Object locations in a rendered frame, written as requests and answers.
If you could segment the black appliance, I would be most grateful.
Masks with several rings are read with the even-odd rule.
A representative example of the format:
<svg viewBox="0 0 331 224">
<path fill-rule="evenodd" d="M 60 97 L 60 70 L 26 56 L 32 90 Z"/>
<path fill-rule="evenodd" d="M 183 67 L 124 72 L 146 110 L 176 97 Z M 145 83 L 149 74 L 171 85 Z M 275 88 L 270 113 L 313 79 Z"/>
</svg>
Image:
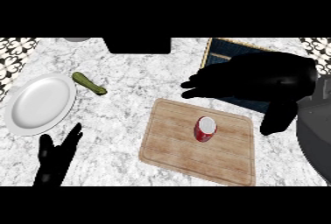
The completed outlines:
<svg viewBox="0 0 331 224">
<path fill-rule="evenodd" d="M 103 38 L 108 50 L 118 54 L 168 54 L 170 38 Z"/>
</svg>

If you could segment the dark blue basket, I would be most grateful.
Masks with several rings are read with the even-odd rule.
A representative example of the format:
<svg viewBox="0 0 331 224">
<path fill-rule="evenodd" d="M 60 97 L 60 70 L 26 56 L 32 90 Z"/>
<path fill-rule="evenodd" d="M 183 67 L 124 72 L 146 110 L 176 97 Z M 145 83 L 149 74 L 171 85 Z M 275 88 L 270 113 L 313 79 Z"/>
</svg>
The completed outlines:
<svg viewBox="0 0 331 224">
<path fill-rule="evenodd" d="M 233 56 L 260 52 L 270 52 L 270 49 L 227 38 L 210 38 L 201 59 L 201 67 L 224 63 Z M 264 101 L 238 100 L 233 97 L 220 98 L 220 101 L 260 113 L 264 113 L 269 107 L 269 103 Z"/>
</svg>

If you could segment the green zucchini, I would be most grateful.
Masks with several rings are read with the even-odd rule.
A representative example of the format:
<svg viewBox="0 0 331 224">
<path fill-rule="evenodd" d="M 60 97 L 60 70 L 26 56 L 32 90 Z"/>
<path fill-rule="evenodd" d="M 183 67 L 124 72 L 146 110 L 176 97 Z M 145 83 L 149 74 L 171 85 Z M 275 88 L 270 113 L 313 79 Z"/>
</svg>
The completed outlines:
<svg viewBox="0 0 331 224">
<path fill-rule="evenodd" d="M 108 93 L 108 90 L 103 87 L 97 86 L 81 72 L 72 73 L 72 80 L 77 84 L 85 87 L 96 95 L 105 95 Z"/>
</svg>

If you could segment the white oval plate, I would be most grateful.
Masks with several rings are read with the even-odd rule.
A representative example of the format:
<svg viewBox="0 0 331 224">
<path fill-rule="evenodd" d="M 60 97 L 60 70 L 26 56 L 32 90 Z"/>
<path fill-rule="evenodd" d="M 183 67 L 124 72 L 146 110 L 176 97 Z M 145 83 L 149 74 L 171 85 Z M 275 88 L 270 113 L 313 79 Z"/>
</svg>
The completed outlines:
<svg viewBox="0 0 331 224">
<path fill-rule="evenodd" d="M 23 137 L 50 130 L 74 106 L 77 87 L 63 74 L 40 75 L 16 90 L 4 108 L 4 125 Z"/>
</svg>

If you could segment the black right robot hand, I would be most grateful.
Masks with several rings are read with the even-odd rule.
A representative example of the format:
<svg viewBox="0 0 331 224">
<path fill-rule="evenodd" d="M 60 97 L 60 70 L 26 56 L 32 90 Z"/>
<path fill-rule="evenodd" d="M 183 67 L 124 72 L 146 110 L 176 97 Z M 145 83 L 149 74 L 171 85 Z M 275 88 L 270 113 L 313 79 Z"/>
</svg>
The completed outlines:
<svg viewBox="0 0 331 224">
<path fill-rule="evenodd" d="M 316 89 L 314 60 L 286 52 L 257 52 L 233 56 L 211 64 L 180 84 L 193 97 L 269 102 L 260 133 L 264 136 L 286 130 L 295 115 L 297 102 Z"/>
</svg>

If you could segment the red can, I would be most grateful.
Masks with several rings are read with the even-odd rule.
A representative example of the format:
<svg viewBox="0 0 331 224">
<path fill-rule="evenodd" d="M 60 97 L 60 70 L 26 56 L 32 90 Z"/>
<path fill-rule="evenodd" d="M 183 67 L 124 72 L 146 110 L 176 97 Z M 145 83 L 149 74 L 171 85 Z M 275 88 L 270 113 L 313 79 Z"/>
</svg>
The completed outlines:
<svg viewBox="0 0 331 224">
<path fill-rule="evenodd" d="M 208 116 L 202 116 L 198 119 L 193 127 L 195 139 L 202 143 L 207 142 L 213 138 L 215 131 L 215 121 Z"/>
</svg>

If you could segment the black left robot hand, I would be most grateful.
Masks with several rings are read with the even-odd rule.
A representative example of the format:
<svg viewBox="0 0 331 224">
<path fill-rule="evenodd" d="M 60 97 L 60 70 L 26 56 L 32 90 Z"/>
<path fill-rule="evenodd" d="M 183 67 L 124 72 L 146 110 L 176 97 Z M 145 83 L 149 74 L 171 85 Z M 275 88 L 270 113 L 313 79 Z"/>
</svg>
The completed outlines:
<svg viewBox="0 0 331 224">
<path fill-rule="evenodd" d="M 60 145 L 53 144 L 49 134 L 43 134 L 38 138 L 40 167 L 35 173 L 34 186 L 59 187 L 62 185 L 81 137 L 81 123 L 78 123 L 66 134 Z"/>
</svg>

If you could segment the wooden cutting board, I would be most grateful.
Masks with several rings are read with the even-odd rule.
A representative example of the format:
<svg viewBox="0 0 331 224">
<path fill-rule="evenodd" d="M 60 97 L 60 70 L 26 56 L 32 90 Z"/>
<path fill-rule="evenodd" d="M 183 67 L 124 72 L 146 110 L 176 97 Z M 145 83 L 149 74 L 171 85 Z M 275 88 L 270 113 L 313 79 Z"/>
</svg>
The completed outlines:
<svg viewBox="0 0 331 224">
<path fill-rule="evenodd" d="M 193 136 L 198 119 L 215 121 L 207 142 Z M 248 117 L 158 99 L 142 139 L 139 160 L 229 186 L 251 186 L 254 171 L 254 125 Z"/>
</svg>

